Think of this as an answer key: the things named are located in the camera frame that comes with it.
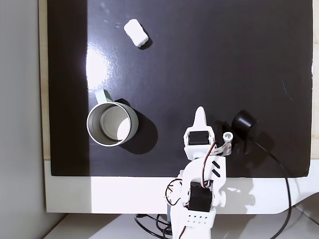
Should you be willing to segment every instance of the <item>mug rim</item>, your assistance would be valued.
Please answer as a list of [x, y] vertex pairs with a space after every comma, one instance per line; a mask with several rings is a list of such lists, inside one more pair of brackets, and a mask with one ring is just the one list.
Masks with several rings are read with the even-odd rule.
[[[127, 115], [128, 118], [129, 118], [129, 121], [130, 121], [130, 130], [128, 131], [128, 134], [125, 136], [125, 138], [122, 139], [121, 141], [119, 141], [119, 142], [117, 142], [117, 143], [115, 143], [115, 144], [111, 144], [111, 145], [102, 144], [102, 143], [98, 142], [98, 141], [91, 135], [90, 130], [89, 130], [89, 116], [91, 115], [91, 113], [92, 113], [97, 107], [99, 107], [99, 106], [101, 106], [101, 105], [106, 105], [106, 104], [112, 104], [112, 105], [116, 105], [116, 106], [120, 107], [122, 110], [124, 110], [124, 112], [126, 113], [126, 115]], [[104, 102], [104, 103], [101, 103], [101, 104], [97, 104], [97, 105], [95, 105], [95, 106], [90, 110], [90, 112], [89, 112], [89, 114], [88, 114], [88, 116], [87, 116], [87, 118], [86, 118], [86, 129], [87, 129], [87, 131], [88, 131], [88, 133], [89, 133], [91, 139], [93, 139], [96, 143], [98, 143], [98, 144], [101, 145], [101, 146], [105, 146], [105, 147], [117, 146], [117, 145], [123, 143], [123, 142], [129, 137], [129, 135], [130, 135], [130, 133], [131, 133], [131, 130], [132, 130], [132, 119], [131, 119], [131, 116], [130, 116], [130, 114], [127, 112], [127, 110], [126, 110], [123, 106], [121, 106], [120, 104], [121, 104], [121, 103], [117, 103], [117, 102]]]

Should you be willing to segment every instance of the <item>gray wall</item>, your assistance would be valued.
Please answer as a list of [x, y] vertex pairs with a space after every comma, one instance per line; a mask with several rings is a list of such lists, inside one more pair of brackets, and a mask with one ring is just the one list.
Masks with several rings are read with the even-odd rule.
[[0, 1], [0, 234], [39, 239], [44, 209], [37, 0]]

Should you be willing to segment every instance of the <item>white mug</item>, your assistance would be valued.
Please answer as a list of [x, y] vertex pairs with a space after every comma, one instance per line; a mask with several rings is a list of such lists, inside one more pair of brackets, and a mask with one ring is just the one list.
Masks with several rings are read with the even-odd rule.
[[136, 133], [139, 120], [135, 111], [122, 103], [112, 101], [106, 90], [95, 92], [98, 104], [89, 112], [86, 127], [98, 144], [110, 147], [122, 144]]

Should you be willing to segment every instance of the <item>wooden board edge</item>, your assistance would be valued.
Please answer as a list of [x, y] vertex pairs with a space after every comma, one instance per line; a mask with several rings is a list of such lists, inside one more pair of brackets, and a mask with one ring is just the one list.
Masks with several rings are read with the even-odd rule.
[[43, 159], [50, 160], [47, 0], [38, 1]]

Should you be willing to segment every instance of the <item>white sponge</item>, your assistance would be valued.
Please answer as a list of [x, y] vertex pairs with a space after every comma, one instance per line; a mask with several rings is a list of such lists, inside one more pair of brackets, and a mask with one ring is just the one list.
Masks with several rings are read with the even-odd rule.
[[126, 23], [124, 30], [137, 47], [143, 46], [149, 40], [149, 37], [136, 19], [132, 19]]

